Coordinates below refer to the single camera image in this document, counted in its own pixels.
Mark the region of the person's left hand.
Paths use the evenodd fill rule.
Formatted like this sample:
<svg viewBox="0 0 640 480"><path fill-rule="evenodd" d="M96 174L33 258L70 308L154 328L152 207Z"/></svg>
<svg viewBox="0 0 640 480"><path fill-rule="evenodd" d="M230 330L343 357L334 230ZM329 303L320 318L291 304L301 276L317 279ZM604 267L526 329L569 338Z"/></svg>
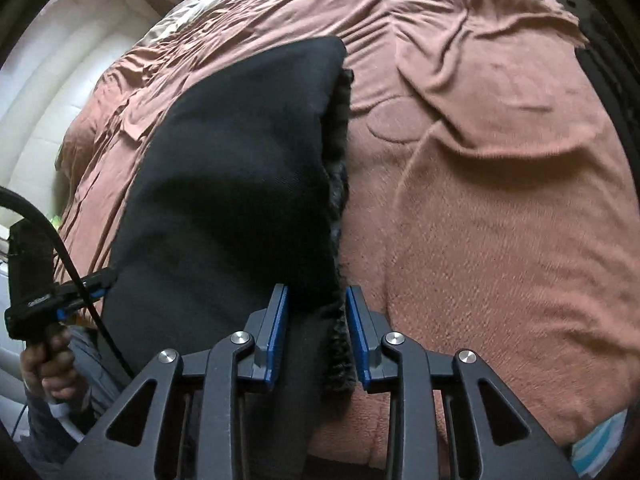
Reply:
<svg viewBox="0 0 640 480"><path fill-rule="evenodd" d="M28 344L22 351L21 374L31 394L63 402L79 401L86 395L89 385L76 370L71 340L68 328L55 328L46 342Z"/></svg>

